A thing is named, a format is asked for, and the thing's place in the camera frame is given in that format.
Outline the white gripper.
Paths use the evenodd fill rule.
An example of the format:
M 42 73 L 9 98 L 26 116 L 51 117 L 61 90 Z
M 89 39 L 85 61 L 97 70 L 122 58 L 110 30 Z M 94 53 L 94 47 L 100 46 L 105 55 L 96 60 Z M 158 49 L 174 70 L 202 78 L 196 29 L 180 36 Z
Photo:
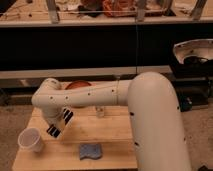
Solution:
M 65 123 L 68 123 L 72 118 L 73 112 L 68 108 L 44 108 L 42 110 L 42 116 L 50 126 L 47 129 L 47 133 L 57 138 L 61 133 L 60 130 L 65 129 Z

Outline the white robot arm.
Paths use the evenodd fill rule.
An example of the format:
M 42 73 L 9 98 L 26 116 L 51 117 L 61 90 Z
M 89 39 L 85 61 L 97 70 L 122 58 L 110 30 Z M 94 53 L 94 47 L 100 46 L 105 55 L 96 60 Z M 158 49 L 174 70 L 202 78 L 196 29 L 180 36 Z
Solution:
M 32 104 L 54 126 L 67 106 L 126 106 L 139 171 L 192 171 L 178 98 L 160 73 L 70 90 L 48 78 L 33 94 Z

